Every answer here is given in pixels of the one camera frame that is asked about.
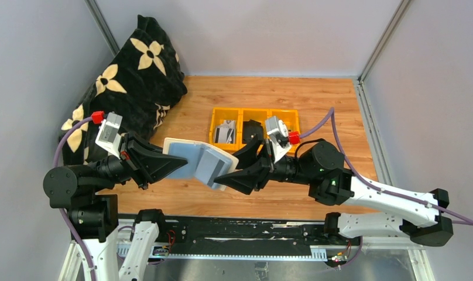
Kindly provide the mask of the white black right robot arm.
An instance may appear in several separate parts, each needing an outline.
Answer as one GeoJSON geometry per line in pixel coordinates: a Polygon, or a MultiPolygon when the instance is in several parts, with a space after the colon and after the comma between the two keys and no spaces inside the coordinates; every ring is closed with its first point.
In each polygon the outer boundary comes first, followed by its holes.
{"type": "Polygon", "coordinates": [[[235,153],[236,171],[215,182],[243,194],[263,189],[270,181],[302,184],[309,196],[327,205],[360,205],[370,214],[328,213],[326,237],[404,237],[423,246],[444,246],[454,234],[452,221],[443,216],[448,193],[404,191],[360,176],[344,166],[345,155],[324,139],[315,140],[302,154],[278,157],[270,141],[253,140],[235,153]]]}

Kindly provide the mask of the beige leather card holder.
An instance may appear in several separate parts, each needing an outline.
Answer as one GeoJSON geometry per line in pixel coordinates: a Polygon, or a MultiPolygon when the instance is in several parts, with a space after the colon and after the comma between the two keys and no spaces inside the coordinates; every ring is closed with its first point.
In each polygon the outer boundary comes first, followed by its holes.
{"type": "MultiPolygon", "coordinates": [[[[185,166],[175,170],[173,173],[168,175],[167,178],[177,180],[196,179],[194,174],[204,149],[214,149],[220,151],[221,153],[228,153],[214,145],[210,145],[209,143],[205,142],[177,138],[165,138],[163,142],[163,153],[167,155],[183,157],[188,161],[185,166]]],[[[238,159],[235,156],[233,157],[236,159],[236,161],[228,173],[234,172],[238,164],[238,159]]],[[[226,186],[222,185],[222,187],[218,190],[225,190],[225,188],[226,186]]]]}

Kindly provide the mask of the grey striped card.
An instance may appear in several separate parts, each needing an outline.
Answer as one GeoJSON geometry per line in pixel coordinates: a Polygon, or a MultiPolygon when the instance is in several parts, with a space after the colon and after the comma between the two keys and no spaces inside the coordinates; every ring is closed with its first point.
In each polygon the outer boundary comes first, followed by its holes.
{"type": "Polygon", "coordinates": [[[204,149],[196,167],[194,177],[212,190],[222,187],[215,178],[227,174],[234,166],[236,159],[228,154],[214,149],[204,149]]]}

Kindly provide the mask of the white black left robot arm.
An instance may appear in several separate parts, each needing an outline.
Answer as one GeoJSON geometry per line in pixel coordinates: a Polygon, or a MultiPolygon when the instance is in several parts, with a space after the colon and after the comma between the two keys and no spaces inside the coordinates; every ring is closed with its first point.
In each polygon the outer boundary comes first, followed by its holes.
{"type": "Polygon", "coordinates": [[[147,189],[187,164],[162,148],[125,134],[117,136],[109,155],[86,165],[54,167],[44,177],[43,189],[51,208],[64,212],[71,234],[84,254],[90,280],[143,280],[152,246],[166,235],[165,216],[160,209],[140,210],[133,223],[131,245],[123,263],[118,263],[118,197],[99,195],[116,184],[133,180],[147,189]]]}

